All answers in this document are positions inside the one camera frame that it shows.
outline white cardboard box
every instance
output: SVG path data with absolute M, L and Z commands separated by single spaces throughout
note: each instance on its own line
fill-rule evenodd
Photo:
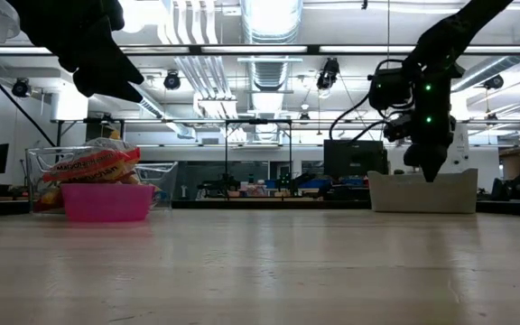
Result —
M 439 174 L 432 183 L 422 174 L 368 172 L 368 182 L 375 212 L 475 213 L 477 169 Z

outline fluorescent light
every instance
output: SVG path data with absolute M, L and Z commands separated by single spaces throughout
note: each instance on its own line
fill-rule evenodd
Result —
M 51 55 L 51 52 L 43 47 L 34 46 L 0 46 L 0 54 L 30 54 L 30 55 Z
M 320 53 L 386 53 L 408 54 L 414 50 L 413 45 L 326 45 L 320 47 Z M 480 52 L 511 52 L 520 53 L 520 46 L 515 45 L 470 45 L 464 53 L 479 54 Z
M 157 54 L 186 54 L 190 53 L 187 46 L 121 46 L 120 50 L 126 55 L 157 55 Z M 0 46 L 0 55 L 53 55 L 48 49 L 35 46 Z
M 480 53 L 480 52 L 511 52 L 511 53 L 520 53 L 520 46 L 505 46 L 505 45 L 470 45 L 464 53 Z
M 157 123 L 161 123 L 162 120 L 154 120 L 154 119 L 130 119 L 130 120 L 125 120 L 126 123 L 131 123 L 131 124 L 157 124 Z
M 202 52 L 213 54 L 224 53 L 305 53 L 307 46 L 282 45 L 234 45 L 234 46 L 202 46 Z
M 408 54 L 414 50 L 412 45 L 340 45 L 321 46 L 320 53 L 386 53 L 386 49 L 393 54 Z
M 285 63 L 285 62 L 303 62 L 303 58 L 238 58 L 240 63 Z
M 186 54 L 190 53 L 190 48 L 186 46 L 120 46 L 120 50 L 126 55 L 134 55 L 136 53 L 147 55 L 147 54 L 160 54 L 160 53 L 177 53 Z

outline white pipe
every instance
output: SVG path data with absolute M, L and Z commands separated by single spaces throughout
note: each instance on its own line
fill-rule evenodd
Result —
M 197 44 L 204 44 L 204 36 L 202 35 L 202 7 L 200 0 L 191 1 L 191 35 L 194 36 Z
M 180 40 L 178 40 L 178 37 L 176 36 L 176 29 L 174 27 L 174 9 L 173 5 L 171 5 L 172 2 L 170 2 L 168 5 L 170 5 L 170 8 L 166 7 L 165 3 L 162 2 L 163 8 L 164 8 L 164 23 L 163 25 L 160 25 L 158 27 L 158 37 L 162 41 L 163 44 L 180 44 Z M 203 86 L 196 80 L 197 76 L 193 75 L 193 71 L 190 71 L 188 69 L 188 66 L 190 63 L 188 62 L 188 58 L 186 57 L 175 57 L 174 61 L 176 62 L 176 65 L 178 68 L 184 73 L 186 76 L 186 79 L 191 84 L 191 86 L 194 88 L 195 91 L 200 93 L 202 98 L 206 98 L 209 96 L 207 92 L 203 90 Z
M 206 1 L 206 36 L 208 37 L 208 41 L 210 44 L 218 44 L 218 38 L 216 37 L 216 5 L 214 4 L 214 0 L 205 0 Z M 222 62 L 222 58 L 214 57 L 211 60 L 212 65 L 214 65 L 214 70 L 218 72 L 219 76 L 219 84 L 218 88 L 222 89 L 224 93 L 224 97 L 227 99 L 232 99 L 232 91 L 230 90 L 230 84 L 228 83 L 228 78 L 226 77 L 226 72 L 224 71 L 224 63 Z
M 206 36 L 210 44 L 218 44 L 216 37 L 216 6 L 214 0 L 206 0 Z
M 187 11 L 188 6 L 186 0 L 176 0 L 178 3 L 178 36 L 182 44 L 191 44 L 190 36 L 188 35 L 188 24 L 187 24 Z
M 191 10 L 192 10 L 192 23 L 191 23 L 191 34 L 194 37 L 194 40 L 196 40 L 196 43 L 203 44 L 206 41 L 204 41 L 204 36 L 202 35 L 202 23 L 201 23 L 201 16 L 202 16 L 202 7 L 200 5 L 200 0 L 190 0 L 191 2 Z M 200 69 L 202 70 L 202 73 L 204 74 L 202 77 L 204 79 L 204 82 L 209 87 L 210 92 L 212 92 L 213 87 L 212 84 L 209 82 L 208 75 L 206 74 L 205 70 L 201 68 L 201 61 L 200 59 L 197 59 L 200 64 Z M 209 59 L 209 57 L 204 58 L 204 62 L 206 66 L 208 67 L 208 70 L 210 71 L 210 74 L 212 75 L 212 78 L 214 79 L 214 83 L 216 84 L 216 89 L 218 90 L 218 96 L 220 98 L 224 98 L 224 90 L 222 89 L 222 85 L 220 84 L 218 72 L 216 67 L 213 65 L 213 62 Z
M 211 98 L 216 98 L 216 91 L 212 87 L 212 84 L 209 82 L 208 74 L 202 67 L 200 57 L 190 57 L 190 62 L 192 62 L 194 69 L 198 72 L 200 75 L 200 79 L 204 82 L 204 85 L 206 86 L 204 89 L 208 91 L 209 96 Z

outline security camera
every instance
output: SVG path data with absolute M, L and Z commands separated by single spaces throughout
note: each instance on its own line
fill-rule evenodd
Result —
M 308 112 L 300 113 L 301 120 L 310 120 L 311 117 L 308 115 Z
M 163 81 L 163 86 L 168 90 L 176 90 L 180 87 L 180 77 L 177 70 L 168 70 L 168 76 Z
M 11 89 L 12 94 L 19 98 L 28 98 L 32 95 L 32 87 L 27 78 L 18 78 Z
M 336 58 L 328 58 L 320 76 L 316 81 L 319 90 L 330 89 L 336 82 L 336 75 L 340 73 L 340 65 Z
M 505 81 L 503 80 L 503 77 L 496 75 L 495 77 L 485 81 L 484 87 L 485 89 L 499 89 L 503 87 L 504 84 Z

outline table surface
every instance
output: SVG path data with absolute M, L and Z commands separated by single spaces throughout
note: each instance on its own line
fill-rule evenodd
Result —
M 0 324 L 519 324 L 520 217 L 0 218 Z

